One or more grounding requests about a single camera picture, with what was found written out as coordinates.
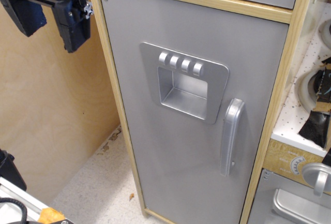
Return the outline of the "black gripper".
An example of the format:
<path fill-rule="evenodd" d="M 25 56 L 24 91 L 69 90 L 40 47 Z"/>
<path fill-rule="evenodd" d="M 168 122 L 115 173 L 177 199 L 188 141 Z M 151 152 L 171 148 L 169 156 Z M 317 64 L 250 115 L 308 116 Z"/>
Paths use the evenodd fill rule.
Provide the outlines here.
<path fill-rule="evenodd" d="M 29 0 L 1 0 L 17 28 L 30 37 L 47 20 L 40 4 Z M 75 52 L 91 36 L 91 2 L 87 0 L 58 0 L 53 7 L 54 19 L 63 39 L 65 50 Z"/>

